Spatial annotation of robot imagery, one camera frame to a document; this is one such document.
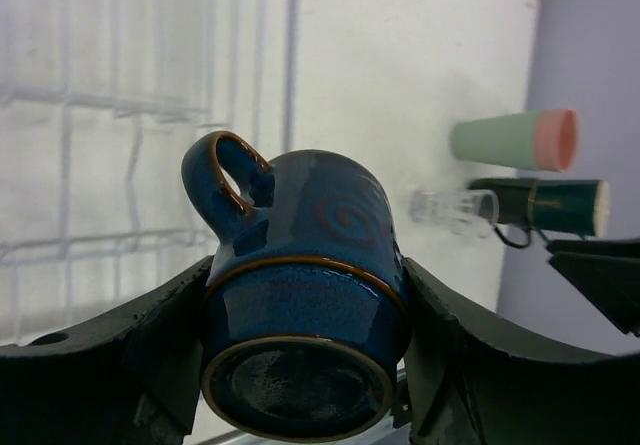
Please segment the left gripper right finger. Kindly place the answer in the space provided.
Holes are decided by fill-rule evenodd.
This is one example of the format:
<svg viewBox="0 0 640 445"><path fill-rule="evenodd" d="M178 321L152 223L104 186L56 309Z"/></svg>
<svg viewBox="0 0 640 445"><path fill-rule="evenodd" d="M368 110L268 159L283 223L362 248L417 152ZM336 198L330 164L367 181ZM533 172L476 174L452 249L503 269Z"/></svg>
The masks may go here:
<svg viewBox="0 0 640 445"><path fill-rule="evenodd" d="M527 330L415 260L404 361L413 444L636 444L639 357Z"/></svg>

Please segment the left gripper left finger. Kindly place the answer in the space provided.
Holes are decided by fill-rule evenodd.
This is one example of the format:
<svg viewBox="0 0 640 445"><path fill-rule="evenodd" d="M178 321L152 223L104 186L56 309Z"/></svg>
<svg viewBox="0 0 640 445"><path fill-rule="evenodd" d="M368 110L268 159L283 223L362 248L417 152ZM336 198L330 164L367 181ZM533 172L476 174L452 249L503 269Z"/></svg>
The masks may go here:
<svg viewBox="0 0 640 445"><path fill-rule="evenodd" d="M200 396L196 315L211 263L77 325L2 346L2 443L182 443Z"/></svg>

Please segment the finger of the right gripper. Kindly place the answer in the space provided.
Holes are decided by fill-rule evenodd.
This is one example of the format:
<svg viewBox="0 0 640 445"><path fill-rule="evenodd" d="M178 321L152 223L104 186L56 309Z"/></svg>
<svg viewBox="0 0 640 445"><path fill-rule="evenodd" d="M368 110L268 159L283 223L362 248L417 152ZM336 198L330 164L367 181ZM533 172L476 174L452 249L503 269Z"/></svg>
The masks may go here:
<svg viewBox="0 0 640 445"><path fill-rule="evenodd" d="M552 240L549 264L621 333L639 333L639 240Z"/></svg>

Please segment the dark teal cup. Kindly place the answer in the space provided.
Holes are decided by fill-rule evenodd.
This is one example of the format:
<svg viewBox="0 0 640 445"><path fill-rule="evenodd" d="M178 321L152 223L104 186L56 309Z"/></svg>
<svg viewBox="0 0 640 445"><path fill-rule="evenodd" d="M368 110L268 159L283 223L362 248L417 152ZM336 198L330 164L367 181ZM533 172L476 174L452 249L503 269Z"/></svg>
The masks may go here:
<svg viewBox="0 0 640 445"><path fill-rule="evenodd" d="M605 180L536 180L527 202L528 224L536 230L602 238L610 204Z"/></svg>

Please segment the black mug with handle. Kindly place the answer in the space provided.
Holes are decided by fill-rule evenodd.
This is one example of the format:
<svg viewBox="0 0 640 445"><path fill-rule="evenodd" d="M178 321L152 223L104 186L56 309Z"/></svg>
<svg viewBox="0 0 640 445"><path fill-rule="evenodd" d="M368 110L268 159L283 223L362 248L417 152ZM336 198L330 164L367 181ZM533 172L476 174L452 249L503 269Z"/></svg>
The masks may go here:
<svg viewBox="0 0 640 445"><path fill-rule="evenodd" d="M537 187L538 180L534 178L504 177L478 178L466 185L468 190L488 190L496 195L498 218L493 230L506 246L518 250L528 248L532 242L533 200ZM524 233L525 242L511 241L500 231L498 224L520 229Z"/></svg>

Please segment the pink cup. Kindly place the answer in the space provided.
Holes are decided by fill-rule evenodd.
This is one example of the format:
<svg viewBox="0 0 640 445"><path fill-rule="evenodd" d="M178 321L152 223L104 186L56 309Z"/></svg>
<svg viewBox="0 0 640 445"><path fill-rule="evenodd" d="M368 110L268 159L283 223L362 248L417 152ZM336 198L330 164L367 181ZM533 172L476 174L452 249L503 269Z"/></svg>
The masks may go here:
<svg viewBox="0 0 640 445"><path fill-rule="evenodd" d="M578 114L572 109L542 111L534 130L537 170L564 173L574 164L579 141Z"/></svg>

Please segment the light green plastic cup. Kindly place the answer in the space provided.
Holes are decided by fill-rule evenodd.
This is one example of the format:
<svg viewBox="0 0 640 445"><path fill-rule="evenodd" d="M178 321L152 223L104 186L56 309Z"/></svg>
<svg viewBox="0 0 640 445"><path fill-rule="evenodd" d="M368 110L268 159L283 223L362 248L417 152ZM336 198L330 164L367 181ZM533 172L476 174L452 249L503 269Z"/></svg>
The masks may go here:
<svg viewBox="0 0 640 445"><path fill-rule="evenodd" d="M457 123L449 143L459 160L536 170L534 137L541 113L527 112Z"/></svg>

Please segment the blue cup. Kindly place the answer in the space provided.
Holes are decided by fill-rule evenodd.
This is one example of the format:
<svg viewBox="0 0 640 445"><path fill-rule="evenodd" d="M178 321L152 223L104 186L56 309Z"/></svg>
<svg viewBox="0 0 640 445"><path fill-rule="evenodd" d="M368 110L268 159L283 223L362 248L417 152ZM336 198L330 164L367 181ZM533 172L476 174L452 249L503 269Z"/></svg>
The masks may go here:
<svg viewBox="0 0 640 445"><path fill-rule="evenodd" d="M412 330L378 180L324 150L268 160L229 131L198 139L181 175L219 241L198 312L211 410L250 434L294 443L375 425Z"/></svg>

